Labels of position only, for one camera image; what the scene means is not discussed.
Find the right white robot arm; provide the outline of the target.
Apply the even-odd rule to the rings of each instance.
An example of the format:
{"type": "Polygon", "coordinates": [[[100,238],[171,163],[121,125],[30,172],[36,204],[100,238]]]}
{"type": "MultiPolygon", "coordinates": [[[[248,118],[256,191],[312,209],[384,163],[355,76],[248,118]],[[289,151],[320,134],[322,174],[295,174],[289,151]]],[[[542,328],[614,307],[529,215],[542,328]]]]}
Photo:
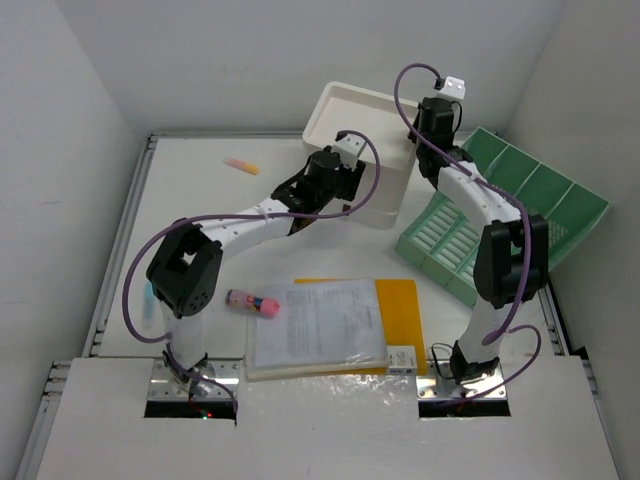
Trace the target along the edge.
{"type": "Polygon", "coordinates": [[[449,359],[457,384],[494,373],[503,334],[520,305],[548,280],[548,225],[513,195],[490,184],[454,144],[454,103],[424,98],[411,125],[421,175],[466,217],[480,241],[473,267],[478,294],[449,359]]]}

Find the white three-drawer organizer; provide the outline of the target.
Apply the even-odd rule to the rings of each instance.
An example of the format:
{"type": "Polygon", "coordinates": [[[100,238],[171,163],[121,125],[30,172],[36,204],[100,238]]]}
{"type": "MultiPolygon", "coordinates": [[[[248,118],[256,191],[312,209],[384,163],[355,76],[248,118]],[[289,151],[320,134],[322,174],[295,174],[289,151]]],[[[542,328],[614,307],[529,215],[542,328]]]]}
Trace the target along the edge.
{"type": "Polygon", "coordinates": [[[353,219],[379,229],[397,220],[415,162],[415,145],[391,95],[341,82],[326,84],[302,133],[306,155],[331,145],[336,133],[355,130],[376,147],[381,174],[375,193],[353,219]]]}

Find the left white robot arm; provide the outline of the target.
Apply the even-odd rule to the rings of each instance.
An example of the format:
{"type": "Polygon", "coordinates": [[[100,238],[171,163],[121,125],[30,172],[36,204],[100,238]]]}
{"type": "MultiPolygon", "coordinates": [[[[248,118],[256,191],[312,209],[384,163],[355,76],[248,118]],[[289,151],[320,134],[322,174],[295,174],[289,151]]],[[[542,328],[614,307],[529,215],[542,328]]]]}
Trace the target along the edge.
{"type": "Polygon", "coordinates": [[[163,357],[174,373],[186,377],[207,358],[200,314],[214,297],[224,263],[305,229],[335,199],[353,200],[365,170],[364,149],[362,139],[346,135],[312,153],[256,206],[229,216],[181,219],[163,233],[146,277],[163,309],[163,357]]]}

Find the pink glue stick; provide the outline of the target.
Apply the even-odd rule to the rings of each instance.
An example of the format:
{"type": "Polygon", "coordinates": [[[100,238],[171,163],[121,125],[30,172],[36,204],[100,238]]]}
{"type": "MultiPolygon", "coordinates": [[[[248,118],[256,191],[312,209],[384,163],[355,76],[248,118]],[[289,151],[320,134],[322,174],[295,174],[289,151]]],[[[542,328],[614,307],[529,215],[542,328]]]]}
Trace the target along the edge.
{"type": "Polygon", "coordinates": [[[229,307],[251,311],[266,318],[274,318],[280,311],[278,300],[256,296],[238,289],[230,289],[226,293],[225,304],[229,307]]]}

